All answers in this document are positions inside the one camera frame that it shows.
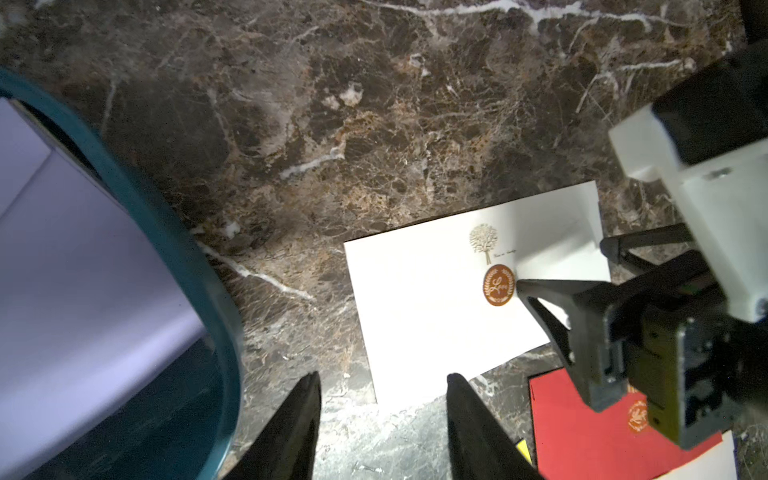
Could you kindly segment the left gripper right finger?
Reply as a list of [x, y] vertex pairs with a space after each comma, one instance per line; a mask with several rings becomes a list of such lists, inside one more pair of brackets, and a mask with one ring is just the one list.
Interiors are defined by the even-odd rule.
[[540, 479], [460, 374], [447, 376], [446, 413], [454, 479]]

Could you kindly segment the teal plastic storage box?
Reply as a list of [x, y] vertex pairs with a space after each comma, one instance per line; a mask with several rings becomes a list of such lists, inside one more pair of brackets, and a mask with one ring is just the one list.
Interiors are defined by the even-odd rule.
[[241, 403], [242, 330], [232, 299], [159, 191], [77, 114], [10, 71], [1, 74], [3, 100], [19, 104], [125, 209], [204, 327], [200, 339], [127, 403], [20, 479], [215, 478]]

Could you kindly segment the lavender envelope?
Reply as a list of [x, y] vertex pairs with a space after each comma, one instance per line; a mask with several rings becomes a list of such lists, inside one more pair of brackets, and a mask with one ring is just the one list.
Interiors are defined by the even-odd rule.
[[204, 327], [150, 241], [64, 147], [1, 103], [1, 475], [127, 403]]

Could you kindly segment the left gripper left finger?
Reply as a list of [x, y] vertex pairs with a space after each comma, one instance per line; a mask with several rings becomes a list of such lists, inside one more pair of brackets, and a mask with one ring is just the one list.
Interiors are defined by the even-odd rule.
[[225, 480], [313, 477], [322, 394], [318, 372], [303, 376]]

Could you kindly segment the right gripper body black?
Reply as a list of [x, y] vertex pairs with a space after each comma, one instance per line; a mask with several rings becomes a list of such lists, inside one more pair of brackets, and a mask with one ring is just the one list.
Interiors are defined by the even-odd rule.
[[633, 278], [605, 288], [601, 307], [607, 367], [593, 386], [593, 409], [643, 393], [648, 423], [690, 450], [733, 425], [745, 410], [767, 411], [767, 323], [731, 316], [702, 254], [692, 250], [653, 265], [603, 251]]

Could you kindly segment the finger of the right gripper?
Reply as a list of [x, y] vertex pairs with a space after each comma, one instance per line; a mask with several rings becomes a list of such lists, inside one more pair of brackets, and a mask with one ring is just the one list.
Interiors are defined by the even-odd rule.
[[579, 375], [612, 371], [605, 281], [521, 280], [517, 293], [563, 364]]
[[600, 250], [612, 263], [630, 273], [645, 273], [656, 267], [655, 264], [632, 253], [633, 249], [688, 243], [693, 235], [684, 223], [659, 227], [651, 230], [626, 233], [601, 240]]

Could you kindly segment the white envelope brown seal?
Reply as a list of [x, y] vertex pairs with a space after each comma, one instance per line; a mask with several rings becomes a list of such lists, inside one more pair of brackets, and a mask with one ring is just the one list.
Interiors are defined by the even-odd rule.
[[548, 341], [522, 280], [610, 277], [586, 182], [344, 245], [378, 405], [400, 410]]

